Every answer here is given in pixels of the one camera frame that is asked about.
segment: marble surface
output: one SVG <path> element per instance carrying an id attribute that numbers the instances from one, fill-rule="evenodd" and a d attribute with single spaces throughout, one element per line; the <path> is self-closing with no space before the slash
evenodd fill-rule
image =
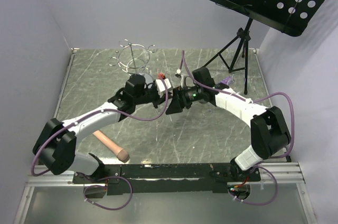
<path id="1" fill-rule="evenodd" d="M 217 49 L 186 50 L 186 61 L 191 70 L 202 66 Z M 230 63 L 234 50 L 226 50 L 224 58 Z M 128 74 L 114 64 L 115 50 L 78 50 L 74 56 L 70 73 L 62 95 L 57 118 L 65 120 L 77 117 L 97 108 L 124 86 Z M 151 74 L 159 72 L 169 77 L 174 86 L 179 85 L 175 72 L 181 61 L 180 49 L 159 49 L 152 54 L 148 65 Z M 243 67 L 240 58 L 237 66 Z M 216 82 L 229 73 L 217 58 L 208 68 Z M 234 76 L 231 87 L 242 91 L 244 71 Z M 253 100 L 267 95 L 257 60 L 249 50 L 249 80 L 247 97 Z M 151 104 L 136 107 L 134 115 L 151 118 L 163 108 L 154 109 Z M 130 155 L 130 163 L 204 163 L 228 162 L 250 144 L 250 128 L 237 117 L 211 104 L 194 103 L 192 108 L 180 114 L 162 116 L 156 121 L 141 122 L 126 118 L 118 124 L 106 126 L 101 131 L 109 136 Z M 77 149 L 94 153 L 106 163 L 117 163 L 114 154 L 93 135 L 83 139 Z"/>

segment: white wall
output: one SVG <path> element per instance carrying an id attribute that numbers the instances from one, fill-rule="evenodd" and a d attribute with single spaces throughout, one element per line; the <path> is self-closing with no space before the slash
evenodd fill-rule
<path id="1" fill-rule="evenodd" d="M 338 219 L 337 25 L 338 0 L 326 0 L 302 36 L 270 29 L 259 51 L 269 92 L 283 91 L 294 103 L 291 156 L 301 164 L 315 213 L 324 224 Z M 288 114 L 283 97 L 274 97 L 273 104 Z"/>
<path id="2" fill-rule="evenodd" d="M 12 223 L 32 147 L 53 116 L 69 48 L 43 0 L 0 0 L 0 222 Z"/>
<path id="3" fill-rule="evenodd" d="M 125 38 L 160 48 L 221 48 L 247 21 L 209 0 L 45 1 L 73 48 L 115 48 Z M 254 22 L 250 47 L 267 31 Z"/>

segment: gray marble table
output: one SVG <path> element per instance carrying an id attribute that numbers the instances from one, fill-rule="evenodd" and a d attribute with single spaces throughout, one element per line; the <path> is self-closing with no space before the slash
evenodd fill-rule
<path id="1" fill-rule="evenodd" d="M 186 61 L 191 70 L 202 66 L 217 49 L 186 50 Z M 233 50 L 226 50 L 224 58 L 231 61 Z M 118 66 L 110 66 L 115 50 L 78 50 L 72 61 L 65 84 L 59 120 L 77 117 L 97 108 L 124 86 L 128 74 Z M 181 50 L 159 49 L 152 54 L 149 69 L 153 76 L 164 73 L 177 86 L 180 80 L 175 72 L 181 61 Z M 243 67 L 240 58 L 237 67 Z M 218 58 L 208 68 L 216 81 L 229 73 Z M 232 85 L 242 91 L 244 79 L 237 74 Z M 248 97 L 259 99 L 267 95 L 255 54 L 249 52 Z M 154 109 L 151 104 L 136 108 L 134 115 L 151 118 L 163 108 Z M 130 154 L 130 163 L 204 163 L 228 162 L 250 144 L 250 128 L 237 117 L 211 104 L 194 103 L 192 108 L 180 114 L 162 116 L 153 122 L 141 122 L 127 118 L 122 122 L 101 129 Z M 77 146 L 79 151 L 94 153 L 106 163 L 118 163 L 114 154 L 93 135 Z"/>

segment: purple cable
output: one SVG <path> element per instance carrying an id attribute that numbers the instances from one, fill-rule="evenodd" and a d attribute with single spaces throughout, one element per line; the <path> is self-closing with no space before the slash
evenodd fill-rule
<path id="1" fill-rule="evenodd" d="M 75 122 L 69 124 L 68 126 L 66 126 L 66 127 L 62 128 L 62 129 L 58 130 L 56 133 L 54 133 L 52 136 L 50 136 L 50 137 L 49 137 L 49 138 L 41 145 L 41 147 L 39 148 L 39 150 L 38 150 L 37 153 L 35 154 L 35 157 L 34 157 L 33 162 L 32 162 L 32 166 L 31 166 L 31 174 L 32 174 L 32 176 L 43 175 L 43 174 L 45 174 L 45 173 L 47 173 L 47 172 L 49 171 L 49 169 L 47 169 L 47 170 L 42 171 L 42 172 L 40 172 L 40 173 L 35 173 L 35 172 L 34 172 L 34 167 L 35 167 L 35 165 L 36 165 L 36 163 L 37 163 L 37 161 L 38 161 L 38 159 L 39 159 L 39 157 L 40 157 L 40 154 L 41 154 L 42 150 L 44 150 L 44 148 L 49 144 L 49 142 L 52 141 L 55 137 L 57 137 L 61 132 L 63 132 L 63 131 L 65 131 L 65 130 L 67 130 L 67 129 L 73 127 L 74 125 L 76 125 L 76 123 L 80 123 L 80 122 L 86 120 L 86 119 L 89 118 L 89 117 L 92 117 L 92 116 L 94 116 L 94 115 L 96 115 L 96 114 L 98 114 L 98 113 L 102 113 L 102 112 L 106 112 L 106 111 L 112 111 L 112 112 L 117 112 L 117 113 L 120 113 L 120 114 L 125 115 L 125 116 L 127 116 L 127 117 L 131 117 L 131 118 L 133 118 L 133 119 L 140 120 L 140 121 L 154 121 L 154 120 L 157 120 L 159 117 L 161 117 L 161 116 L 164 114 L 164 112 L 165 112 L 166 109 L 167 109 L 167 105 L 168 105 L 168 87 L 167 87 L 167 85 L 165 84 L 165 81 L 164 81 L 163 79 L 160 79 L 160 80 L 162 81 L 162 83 L 163 83 L 163 85 L 164 85 L 164 88 L 165 88 L 165 105 L 164 105 L 163 110 L 161 111 L 161 113 L 160 113 L 158 116 L 156 116 L 156 117 L 154 117 L 154 118 L 140 118 L 140 117 L 135 117 L 135 116 L 133 116 L 133 115 L 130 115 L 130 114 L 128 114 L 128 113 L 125 113 L 125 112 L 123 112 L 123 111 L 121 111 L 121 110 L 117 110 L 117 109 L 95 110 L 95 111 L 93 111 L 93 112 L 91 112 L 91 113 L 89 113 L 89 114 L 87 114 L 87 115 L 85 115 L 85 116 L 79 118 L 78 120 L 76 120 Z"/>
<path id="2" fill-rule="evenodd" d="M 122 206 L 117 207 L 117 208 L 104 207 L 104 206 L 102 206 L 102 205 L 100 205 L 100 204 L 98 204 L 98 203 L 95 203 L 95 202 L 91 201 L 90 199 L 88 199 L 88 198 L 86 197 L 86 191 L 87 191 L 89 188 L 104 188 L 104 189 L 105 189 L 106 186 L 103 186 L 103 185 L 91 185 L 91 186 L 88 186 L 87 188 L 85 188 L 85 189 L 83 190 L 83 196 L 84 196 L 84 199 L 85 199 L 86 201 L 88 201 L 89 203 L 91 203 L 91 204 L 97 206 L 97 207 L 100 207 L 100 208 L 102 208 L 102 209 L 109 210 L 109 211 L 120 210 L 120 209 L 122 209 L 123 207 L 125 207 L 126 205 L 128 205 L 129 202 L 130 202 L 131 199 L 132 199 L 132 196 L 133 196 L 133 187 L 132 187 L 131 183 L 130 183 L 126 178 L 123 178 L 122 176 L 108 176 L 108 177 L 106 177 L 106 178 L 101 178 L 101 179 L 99 179 L 99 180 L 97 180 L 97 181 L 103 181 L 103 180 L 106 180 L 106 179 L 113 179 L 113 178 L 118 178 L 118 179 L 122 179 L 122 180 L 126 181 L 127 184 L 129 185 L 129 188 L 130 188 L 129 198 L 128 198 L 127 202 L 124 203 Z"/>
<path id="3" fill-rule="evenodd" d="M 192 74 L 190 73 L 188 66 L 186 65 L 185 57 L 184 57 L 184 50 L 182 50 L 182 60 L 181 60 L 181 64 L 182 64 L 182 63 L 184 64 L 185 70 L 186 70 L 187 74 L 189 75 L 189 77 L 190 77 L 190 78 L 192 79 L 192 81 L 195 82 L 197 85 L 199 85 L 199 86 L 201 86 L 201 87 L 203 87 L 203 88 L 207 88 L 207 89 L 213 90 L 213 91 L 217 91 L 217 92 L 224 93 L 224 94 L 227 94 L 227 95 L 232 95 L 232 96 L 234 96 L 234 97 L 236 97 L 236 98 L 238 98 L 238 99 L 240 99 L 240 100 L 242 100 L 242 101 L 246 101 L 245 98 L 243 98 L 243 97 L 241 97 L 241 96 L 238 96 L 238 95 L 236 95 L 236 94 L 233 94 L 233 93 L 230 93 L 230 92 L 221 90 L 221 89 L 211 88 L 211 87 L 209 87 L 209 86 L 207 86 L 207 85 L 204 85 L 204 84 L 202 84 L 202 83 L 196 81 L 196 80 L 194 79 L 194 77 L 192 76 Z"/>
<path id="4" fill-rule="evenodd" d="M 239 202 L 242 202 L 244 204 L 250 204 L 250 205 L 253 205 L 253 206 L 266 206 L 267 204 L 270 204 L 270 203 L 274 202 L 274 200 L 277 198 L 277 195 L 278 195 L 278 183 L 277 183 L 277 180 L 276 180 L 275 176 L 270 171 L 268 171 L 266 168 L 261 167 L 261 166 L 254 166 L 254 167 L 257 167 L 259 169 L 265 170 L 271 176 L 271 178 L 273 179 L 273 181 L 275 183 L 275 187 L 276 187 L 274 196 L 270 200 L 268 200 L 268 201 L 266 201 L 264 203 L 255 203 L 255 202 L 244 201 L 244 200 L 242 201 L 239 198 L 235 198 L 235 195 L 233 195 L 231 192 L 229 192 L 229 193 L 230 193 L 230 195 L 233 196 L 233 198 L 235 200 L 237 200 Z"/>
<path id="5" fill-rule="evenodd" d="M 264 101 L 264 100 L 266 100 L 266 99 L 268 99 L 270 97 L 277 96 L 277 95 L 284 96 L 287 99 L 288 103 L 289 103 L 290 116 L 291 116 L 291 140 L 290 140 L 290 147 L 286 151 L 286 153 L 284 153 L 284 154 L 282 154 L 280 156 L 272 156 L 272 157 L 270 157 L 272 159 L 283 158 L 283 157 L 288 156 L 291 153 L 292 148 L 294 147 L 294 144 L 295 144 L 295 112 L 294 112 L 294 105 L 293 105 L 290 97 L 286 93 L 283 93 L 283 92 L 277 92 L 277 93 L 271 94 L 271 95 L 269 95 L 267 97 L 264 97 L 262 99 L 253 101 L 254 103 L 257 103 L 257 102 Z"/>

